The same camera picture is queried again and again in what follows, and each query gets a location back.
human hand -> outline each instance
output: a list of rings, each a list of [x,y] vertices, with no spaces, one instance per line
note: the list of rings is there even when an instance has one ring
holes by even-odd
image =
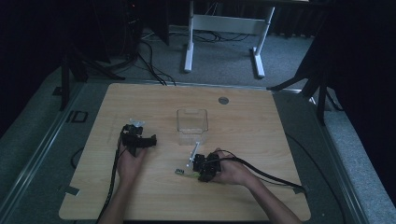
[[[120,184],[131,186],[140,172],[143,159],[147,154],[147,149],[143,148],[138,154],[136,153],[136,157],[134,157],[122,142],[119,142],[119,146],[120,157],[117,163],[117,170],[120,176]]]
[[[233,157],[231,154],[225,156],[220,148],[217,148],[215,152],[220,159]],[[221,172],[218,172],[212,179],[214,182],[246,186],[251,179],[257,179],[244,164],[238,161],[221,161],[220,166]]]

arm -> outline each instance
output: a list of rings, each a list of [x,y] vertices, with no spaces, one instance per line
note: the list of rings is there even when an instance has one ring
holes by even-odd
[[[218,151],[218,155],[220,158],[226,157],[221,151]],[[220,165],[221,172],[213,178],[213,181],[246,187],[273,223],[301,223],[301,220],[242,163],[221,161]]]
[[[106,211],[100,218],[100,224],[112,224],[112,223],[122,223],[125,215],[125,210],[128,205],[128,200],[131,196],[131,189],[133,187],[134,181],[139,174],[140,167],[142,165],[143,159],[146,156],[147,151],[140,150],[140,153],[135,158],[129,153],[129,151],[123,152],[125,147],[120,144],[120,157],[117,164],[117,170],[120,176],[120,183],[117,187],[117,191],[114,193],[113,198]]]

black equipment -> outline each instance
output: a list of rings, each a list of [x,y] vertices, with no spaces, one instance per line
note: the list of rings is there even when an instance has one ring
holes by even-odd
[[[122,144],[127,147],[134,157],[136,156],[136,149],[138,147],[157,146],[157,137],[155,134],[150,138],[143,138],[142,133],[143,127],[135,127],[133,124],[126,124],[123,126],[120,133]]]
[[[204,155],[196,154],[192,170],[194,172],[199,172],[199,181],[209,182],[215,177],[217,172],[221,172],[219,155],[211,152],[207,155],[207,158],[205,158]]]

person's left hand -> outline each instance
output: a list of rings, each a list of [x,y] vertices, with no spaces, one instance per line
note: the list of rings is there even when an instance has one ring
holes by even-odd
[[[120,176],[120,184],[132,185],[146,157],[147,149],[142,148],[140,152],[134,157],[125,147],[122,142],[120,145],[120,157],[117,164],[117,170]]]

transparent container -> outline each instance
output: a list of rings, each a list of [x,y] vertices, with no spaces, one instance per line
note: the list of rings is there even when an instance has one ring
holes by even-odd
[[[203,144],[208,130],[205,109],[179,109],[177,111],[178,143],[181,146]]]

